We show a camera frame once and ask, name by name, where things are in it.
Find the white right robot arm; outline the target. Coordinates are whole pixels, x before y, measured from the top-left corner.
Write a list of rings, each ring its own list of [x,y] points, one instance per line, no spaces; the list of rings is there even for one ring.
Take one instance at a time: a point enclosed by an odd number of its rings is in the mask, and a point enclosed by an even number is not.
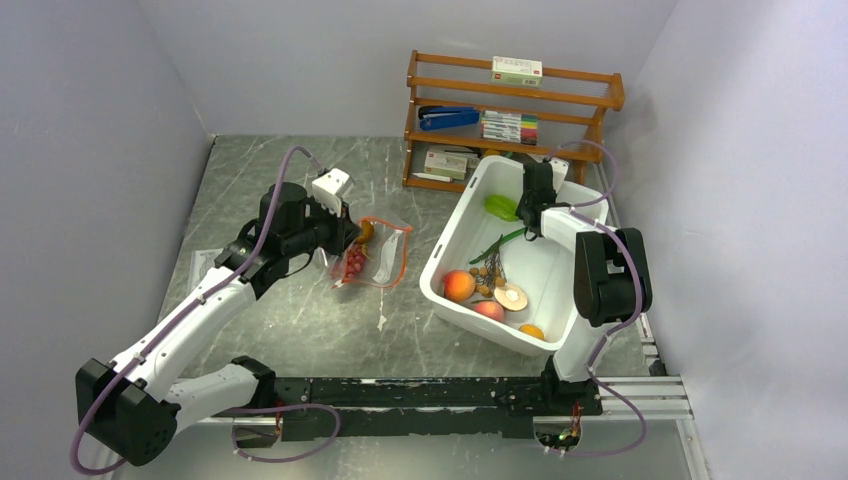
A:
[[[525,238],[555,243],[570,255],[575,325],[551,357],[557,376],[539,391],[542,406],[562,414],[578,399],[573,382],[595,375],[595,364],[616,333],[646,312],[653,293],[642,232],[606,224],[608,191],[572,182],[555,186],[551,161],[526,164],[516,210]]]

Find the green starfruit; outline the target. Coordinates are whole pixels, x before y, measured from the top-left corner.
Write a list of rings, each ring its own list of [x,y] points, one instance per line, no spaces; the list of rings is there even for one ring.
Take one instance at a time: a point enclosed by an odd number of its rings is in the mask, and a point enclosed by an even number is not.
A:
[[[488,214],[506,222],[520,220],[517,215],[517,202],[503,195],[493,194],[487,196],[484,200],[484,209]]]

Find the clear zip top bag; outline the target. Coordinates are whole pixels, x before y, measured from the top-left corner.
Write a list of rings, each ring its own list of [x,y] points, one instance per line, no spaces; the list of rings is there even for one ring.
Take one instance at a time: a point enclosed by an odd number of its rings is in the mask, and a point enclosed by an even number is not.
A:
[[[362,219],[370,221],[375,228],[373,238],[365,244],[369,259],[359,275],[344,280],[345,251],[330,268],[333,287],[339,288],[348,284],[361,284],[380,289],[394,287],[406,273],[408,243],[413,228],[402,221],[393,222],[377,216],[365,216]]]

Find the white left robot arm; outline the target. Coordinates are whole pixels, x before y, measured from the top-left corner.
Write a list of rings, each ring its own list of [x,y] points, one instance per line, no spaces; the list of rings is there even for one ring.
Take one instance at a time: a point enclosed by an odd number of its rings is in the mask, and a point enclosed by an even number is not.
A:
[[[339,255],[352,243],[360,229],[343,199],[351,184],[340,171],[324,173],[309,189],[278,181],[262,197],[264,220],[242,228],[191,296],[111,361],[90,359],[78,370],[79,426],[70,451],[77,472],[108,471],[82,465],[85,435],[117,453],[118,466],[141,466],[176,434],[207,417],[281,410],[274,371],[248,356],[187,382],[177,377],[205,341],[291,276],[292,259],[318,250]]]

